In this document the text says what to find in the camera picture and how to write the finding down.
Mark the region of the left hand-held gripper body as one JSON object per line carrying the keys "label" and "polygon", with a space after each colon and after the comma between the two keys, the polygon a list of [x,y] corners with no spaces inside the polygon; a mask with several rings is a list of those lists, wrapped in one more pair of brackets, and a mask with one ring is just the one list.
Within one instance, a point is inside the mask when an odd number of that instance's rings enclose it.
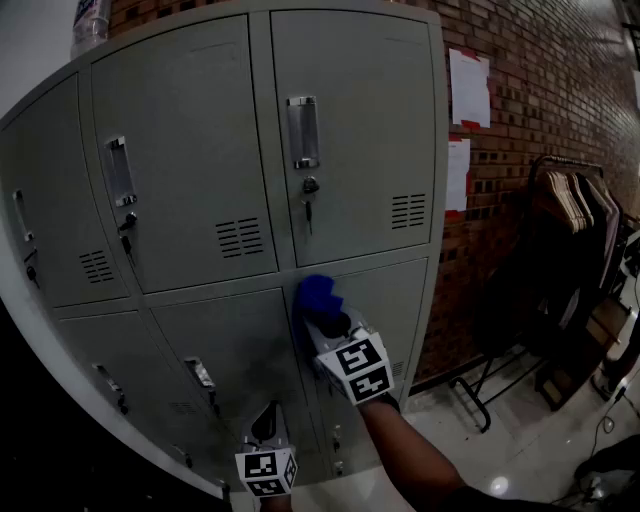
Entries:
{"label": "left hand-held gripper body", "polygon": [[279,401],[271,400],[245,423],[235,460],[240,482],[254,498],[291,494],[299,465]]}

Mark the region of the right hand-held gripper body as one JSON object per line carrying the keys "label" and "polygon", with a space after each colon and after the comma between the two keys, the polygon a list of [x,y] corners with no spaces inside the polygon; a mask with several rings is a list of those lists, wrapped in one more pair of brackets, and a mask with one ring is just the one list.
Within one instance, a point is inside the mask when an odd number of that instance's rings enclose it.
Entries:
{"label": "right hand-held gripper body", "polygon": [[387,350],[362,313],[344,307],[330,327],[304,319],[316,350],[314,366],[352,405],[359,406],[394,389]]}

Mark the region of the grey metal locker door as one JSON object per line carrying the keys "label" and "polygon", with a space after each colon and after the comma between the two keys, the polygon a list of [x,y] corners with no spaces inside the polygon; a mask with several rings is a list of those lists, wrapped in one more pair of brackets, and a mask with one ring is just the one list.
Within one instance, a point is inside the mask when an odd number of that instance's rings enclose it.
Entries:
{"label": "grey metal locker door", "polygon": [[349,335],[368,328],[380,335],[390,365],[391,394],[400,399],[408,377],[410,360],[421,314],[428,260],[418,259],[377,269],[352,272],[333,278],[331,294],[342,300],[339,334],[323,335],[299,311],[296,296],[301,277],[291,278],[284,287],[285,302],[298,359],[301,364],[305,396],[316,418],[329,418],[348,406],[348,390],[316,360],[316,356],[345,347]]}

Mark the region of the blue cloth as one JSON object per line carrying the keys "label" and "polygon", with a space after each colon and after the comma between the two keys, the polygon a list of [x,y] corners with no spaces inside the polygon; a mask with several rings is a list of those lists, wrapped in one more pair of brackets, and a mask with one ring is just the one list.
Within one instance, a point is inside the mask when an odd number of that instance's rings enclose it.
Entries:
{"label": "blue cloth", "polygon": [[317,354],[331,350],[332,340],[343,339],[350,326],[342,311],[344,299],[333,294],[335,281],[324,275],[310,275],[297,287],[293,320],[297,335]]}

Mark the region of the person's right forearm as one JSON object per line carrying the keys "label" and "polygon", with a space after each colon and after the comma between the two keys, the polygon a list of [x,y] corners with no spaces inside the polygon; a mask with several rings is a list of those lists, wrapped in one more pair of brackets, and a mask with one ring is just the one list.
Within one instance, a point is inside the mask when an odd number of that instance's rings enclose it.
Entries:
{"label": "person's right forearm", "polygon": [[417,512],[434,512],[466,486],[454,465],[389,403],[358,406],[382,466],[397,491]]}

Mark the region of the grey metal locker cabinet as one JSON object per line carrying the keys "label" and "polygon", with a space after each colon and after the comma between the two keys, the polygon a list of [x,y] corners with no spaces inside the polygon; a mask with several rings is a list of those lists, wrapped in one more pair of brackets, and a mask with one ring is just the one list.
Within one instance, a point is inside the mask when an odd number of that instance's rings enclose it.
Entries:
{"label": "grey metal locker cabinet", "polygon": [[[300,96],[316,97],[320,163],[298,170],[286,105]],[[427,259],[407,398],[442,242],[446,99],[439,17],[382,0],[232,0],[117,36],[0,117],[0,301],[87,413],[203,491],[242,489],[241,431],[271,400],[299,484],[375,466],[350,401],[311,411],[284,287]],[[106,174],[119,136],[137,195],[124,207]],[[135,266],[118,233],[130,212]],[[23,263],[34,248],[39,289]],[[187,357],[213,379],[219,417]]]}

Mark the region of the white paper sheet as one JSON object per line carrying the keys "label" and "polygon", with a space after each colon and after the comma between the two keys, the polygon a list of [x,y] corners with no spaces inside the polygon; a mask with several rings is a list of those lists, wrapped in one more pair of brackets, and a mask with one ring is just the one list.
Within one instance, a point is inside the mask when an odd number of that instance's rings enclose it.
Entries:
{"label": "white paper sheet", "polygon": [[447,211],[462,212],[466,209],[470,157],[470,140],[450,136],[446,189]]}
{"label": "white paper sheet", "polygon": [[491,106],[489,64],[471,51],[449,50],[452,121],[457,125],[489,128]]}

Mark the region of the brown wooden stand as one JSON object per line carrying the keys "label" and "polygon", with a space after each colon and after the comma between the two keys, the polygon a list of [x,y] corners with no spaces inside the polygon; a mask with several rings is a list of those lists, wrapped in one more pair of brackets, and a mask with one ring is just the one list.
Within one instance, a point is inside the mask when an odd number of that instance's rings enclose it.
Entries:
{"label": "brown wooden stand", "polygon": [[535,390],[550,410],[561,409],[585,384],[605,359],[609,350],[620,342],[619,335],[632,308],[608,297],[596,306],[586,325],[574,334],[563,332],[558,348],[536,373]]}

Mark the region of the row of wooden hangers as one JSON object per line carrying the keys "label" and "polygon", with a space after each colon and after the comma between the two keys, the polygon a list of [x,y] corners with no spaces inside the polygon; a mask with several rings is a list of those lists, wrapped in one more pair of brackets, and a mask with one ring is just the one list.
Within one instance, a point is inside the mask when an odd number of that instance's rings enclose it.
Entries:
{"label": "row of wooden hangers", "polygon": [[572,233],[578,233],[595,224],[593,215],[580,190],[575,173],[563,174],[546,171],[539,178],[546,209],[561,220]]}

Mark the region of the dark hanging garments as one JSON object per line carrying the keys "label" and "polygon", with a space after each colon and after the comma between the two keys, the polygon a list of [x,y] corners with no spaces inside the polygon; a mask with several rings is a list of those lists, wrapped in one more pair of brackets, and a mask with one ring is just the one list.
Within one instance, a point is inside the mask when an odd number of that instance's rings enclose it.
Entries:
{"label": "dark hanging garments", "polygon": [[622,207],[614,198],[606,186],[604,179],[599,175],[586,178],[577,176],[581,193],[587,201],[589,211],[594,220],[596,229],[596,249],[599,253],[597,269],[597,290],[605,291],[607,274],[612,265],[614,248],[619,231]]}

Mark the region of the black clothes rack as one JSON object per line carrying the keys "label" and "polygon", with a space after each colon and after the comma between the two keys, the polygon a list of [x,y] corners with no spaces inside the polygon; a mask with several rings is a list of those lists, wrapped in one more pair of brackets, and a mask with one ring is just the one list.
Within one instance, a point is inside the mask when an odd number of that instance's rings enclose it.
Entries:
{"label": "black clothes rack", "polygon": [[563,332],[583,328],[592,310],[604,301],[607,279],[597,290],[599,253],[594,226],[578,233],[550,213],[539,178],[546,171],[604,179],[601,165],[556,155],[531,165],[516,241],[502,264],[487,279],[477,304],[473,340],[484,361],[474,382],[457,376],[451,389],[461,389],[472,404],[470,416],[480,432],[492,425],[489,405],[527,377],[533,377],[558,348]]}

